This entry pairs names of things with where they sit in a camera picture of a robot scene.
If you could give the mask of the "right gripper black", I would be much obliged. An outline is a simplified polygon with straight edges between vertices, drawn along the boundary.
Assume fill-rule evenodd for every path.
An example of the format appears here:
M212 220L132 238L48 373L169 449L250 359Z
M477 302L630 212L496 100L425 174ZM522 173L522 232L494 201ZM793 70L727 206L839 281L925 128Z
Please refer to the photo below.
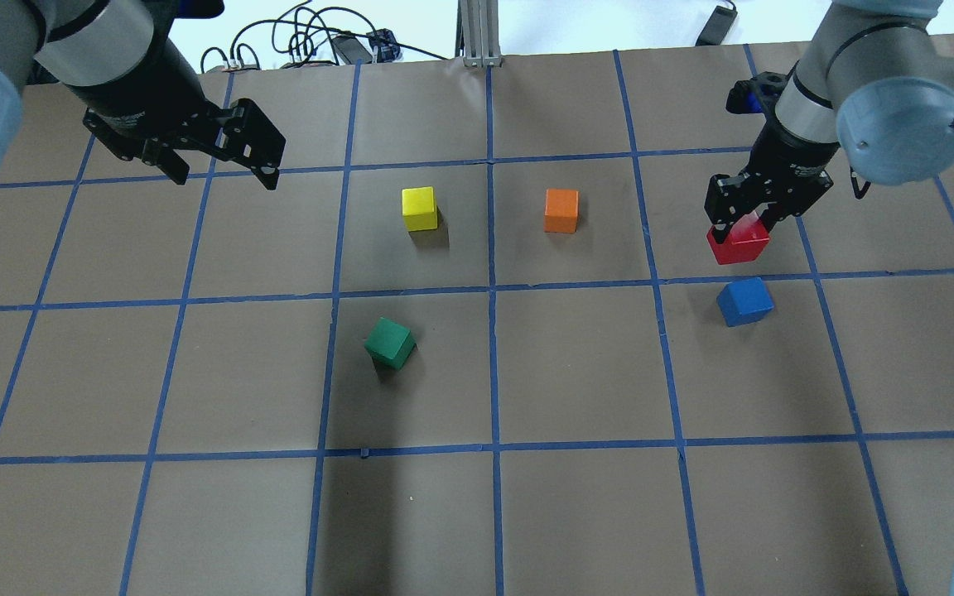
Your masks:
M739 219L765 204L759 215L765 230L787 218L799 218L832 188L826 166L832 142L809 141L792 133L775 116L766 117L749 161L738 175L713 174L704 210L722 242Z

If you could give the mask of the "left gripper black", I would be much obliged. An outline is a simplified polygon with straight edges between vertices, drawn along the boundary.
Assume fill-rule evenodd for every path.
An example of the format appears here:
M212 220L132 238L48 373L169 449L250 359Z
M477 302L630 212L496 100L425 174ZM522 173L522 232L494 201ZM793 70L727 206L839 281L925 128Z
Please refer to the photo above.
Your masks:
M170 39L175 17L60 17L58 79L87 107L84 127L121 161L139 160L176 185L202 151L279 185L287 140L253 99L207 99Z

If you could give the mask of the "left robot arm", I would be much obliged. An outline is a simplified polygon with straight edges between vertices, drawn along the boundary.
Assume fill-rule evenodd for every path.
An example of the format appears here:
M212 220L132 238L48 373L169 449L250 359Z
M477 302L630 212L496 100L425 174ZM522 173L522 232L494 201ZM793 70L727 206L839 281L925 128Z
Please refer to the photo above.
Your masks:
M208 99L169 37L178 19L223 11L222 1L0 1L0 167L39 65L84 103L84 128L117 159L182 185L182 152L200 151L275 189L287 140L252 99Z

